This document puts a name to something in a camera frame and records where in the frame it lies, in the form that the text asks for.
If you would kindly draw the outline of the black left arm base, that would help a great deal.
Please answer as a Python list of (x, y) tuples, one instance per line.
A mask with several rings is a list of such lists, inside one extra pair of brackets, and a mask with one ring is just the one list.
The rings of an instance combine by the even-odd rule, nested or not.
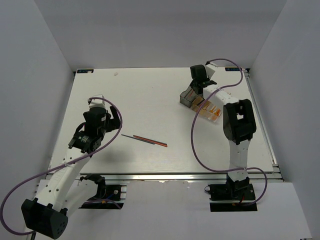
[(125, 184), (106, 183), (105, 177), (98, 174), (81, 176), (79, 183), (91, 181), (97, 185), (94, 196), (85, 201), (80, 209), (121, 210), (124, 206), (127, 186)]

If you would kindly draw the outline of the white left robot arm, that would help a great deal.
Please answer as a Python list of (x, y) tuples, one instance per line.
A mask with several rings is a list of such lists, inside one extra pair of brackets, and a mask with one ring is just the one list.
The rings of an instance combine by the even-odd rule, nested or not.
[(90, 199), (99, 200), (106, 195), (105, 178), (98, 174), (81, 177), (76, 188), (72, 184), (100, 148), (105, 134), (120, 128), (120, 118), (114, 106), (106, 110), (101, 103), (91, 104), (83, 117), (85, 121), (68, 144), (62, 168), (54, 172), (33, 200), (26, 199), (21, 206), (26, 226), (53, 240), (63, 234), (75, 210)]

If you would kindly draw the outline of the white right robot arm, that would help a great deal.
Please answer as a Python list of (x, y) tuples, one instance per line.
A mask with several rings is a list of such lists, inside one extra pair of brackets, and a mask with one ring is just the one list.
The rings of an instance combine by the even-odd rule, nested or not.
[(222, 110), (222, 130), (229, 142), (229, 167), (224, 170), (225, 184), (211, 186), (213, 200), (243, 201), (249, 192), (248, 149), (257, 130), (252, 103), (249, 99), (238, 99), (219, 87), (211, 78), (215, 73), (208, 65), (190, 67), (192, 81), (189, 90), (195, 97), (190, 107), (195, 115), (209, 117), (211, 104)]

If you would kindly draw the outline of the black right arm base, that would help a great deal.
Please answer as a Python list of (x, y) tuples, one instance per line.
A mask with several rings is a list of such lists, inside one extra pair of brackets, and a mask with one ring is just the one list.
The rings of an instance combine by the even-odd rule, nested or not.
[(209, 206), (212, 213), (257, 212), (257, 204), (252, 184), (247, 189), (233, 194), (226, 184), (209, 184), (204, 188), (209, 195)]

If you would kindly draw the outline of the yellow plastic knife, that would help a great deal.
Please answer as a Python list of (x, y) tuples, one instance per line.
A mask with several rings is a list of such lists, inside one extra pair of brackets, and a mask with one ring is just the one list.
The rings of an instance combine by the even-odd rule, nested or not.
[(197, 97), (194, 101), (193, 101), (193, 103), (195, 104), (195, 105), (197, 105), (197, 106), (199, 106), (199, 105), (201, 105), (202, 104), (202, 102), (204, 101), (205, 99), (204, 98), (202, 98), (202, 97)]

